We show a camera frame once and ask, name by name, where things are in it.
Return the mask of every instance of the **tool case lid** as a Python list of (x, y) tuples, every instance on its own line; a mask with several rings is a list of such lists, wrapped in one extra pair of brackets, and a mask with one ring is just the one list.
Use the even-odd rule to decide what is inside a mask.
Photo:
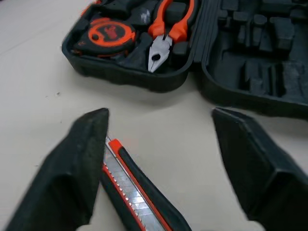
[(201, 93), (222, 106), (306, 119), (308, 1), (203, 3), (193, 57)]

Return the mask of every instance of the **pliers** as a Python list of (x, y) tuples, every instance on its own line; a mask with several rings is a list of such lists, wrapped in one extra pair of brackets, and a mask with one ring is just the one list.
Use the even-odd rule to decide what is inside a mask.
[(167, 7), (173, 0), (163, 0), (158, 8), (157, 17), (153, 24), (149, 27), (148, 33), (153, 37), (154, 41), (149, 51), (148, 71), (154, 72), (164, 63), (170, 53), (172, 44), (187, 40), (188, 28), (194, 23), (198, 12), (198, 0), (190, 0), (189, 8), (186, 15), (181, 21), (175, 23), (166, 34), (164, 15)]

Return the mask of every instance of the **red tool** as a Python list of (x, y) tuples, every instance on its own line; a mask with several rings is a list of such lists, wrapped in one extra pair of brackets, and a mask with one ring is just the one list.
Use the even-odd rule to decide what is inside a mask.
[(198, 0), (190, 0), (189, 8), (184, 18), (175, 23), (170, 32), (166, 34), (164, 15), (167, 7), (173, 0), (163, 0), (158, 8), (157, 17), (149, 27), (149, 34), (154, 38), (150, 48), (148, 70), (154, 72), (167, 60), (170, 47), (173, 43), (187, 40), (188, 28), (194, 23), (198, 12)]
[(109, 18), (91, 22), (89, 30), (74, 45), (82, 54), (108, 57), (119, 53), (128, 54), (135, 45), (136, 32), (128, 23)]

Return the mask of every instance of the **tape measure logo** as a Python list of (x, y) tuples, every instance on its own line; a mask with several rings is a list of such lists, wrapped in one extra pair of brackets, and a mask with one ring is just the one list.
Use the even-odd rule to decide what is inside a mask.
[(118, 35), (116, 34), (116, 27), (114, 25), (110, 26), (109, 28), (105, 27), (104, 31), (108, 35), (110, 39), (116, 39)]

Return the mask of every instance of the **box cutter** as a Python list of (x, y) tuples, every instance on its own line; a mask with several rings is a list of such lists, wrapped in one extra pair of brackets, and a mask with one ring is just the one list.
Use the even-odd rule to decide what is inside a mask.
[(101, 183), (127, 230), (191, 231), (118, 140), (106, 138)]

